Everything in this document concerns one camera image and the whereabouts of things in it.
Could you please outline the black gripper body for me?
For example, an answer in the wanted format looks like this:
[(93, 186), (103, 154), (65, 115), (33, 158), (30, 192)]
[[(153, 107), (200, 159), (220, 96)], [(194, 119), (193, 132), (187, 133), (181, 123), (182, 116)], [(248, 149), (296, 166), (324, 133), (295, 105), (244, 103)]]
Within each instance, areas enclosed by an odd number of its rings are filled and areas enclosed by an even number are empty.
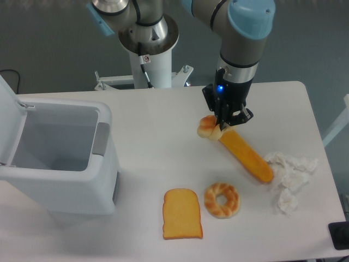
[(202, 89), (207, 106), (214, 112), (215, 100), (221, 98), (224, 104), (230, 105), (231, 126), (247, 123), (253, 118), (252, 111), (246, 107), (246, 98), (252, 81), (240, 84), (229, 82), (224, 79), (224, 73), (226, 73), (224, 69), (217, 70), (214, 82)]

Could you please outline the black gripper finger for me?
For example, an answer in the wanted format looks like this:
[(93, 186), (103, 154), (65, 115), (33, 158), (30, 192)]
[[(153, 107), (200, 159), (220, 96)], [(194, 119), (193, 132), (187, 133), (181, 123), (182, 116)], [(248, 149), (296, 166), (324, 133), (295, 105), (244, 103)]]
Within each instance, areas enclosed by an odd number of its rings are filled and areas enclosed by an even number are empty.
[(215, 100), (214, 113), (216, 116), (216, 124), (224, 124), (224, 101), (221, 98)]
[(219, 121), (220, 130), (230, 128), (230, 105), (225, 103), (220, 109), (220, 121)]

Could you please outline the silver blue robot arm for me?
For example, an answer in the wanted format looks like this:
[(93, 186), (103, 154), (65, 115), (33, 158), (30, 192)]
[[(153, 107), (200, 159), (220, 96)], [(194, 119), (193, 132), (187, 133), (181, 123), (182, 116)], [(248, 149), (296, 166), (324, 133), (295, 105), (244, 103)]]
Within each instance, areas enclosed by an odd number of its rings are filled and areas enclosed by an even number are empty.
[[(273, 1), (183, 1), (182, 6), (221, 38), (214, 82), (203, 89), (220, 129), (246, 123), (246, 98), (275, 14)], [(89, 1), (87, 9), (105, 35), (117, 34), (128, 51), (136, 88), (171, 86), (170, 55), (179, 32), (162, 1)]]

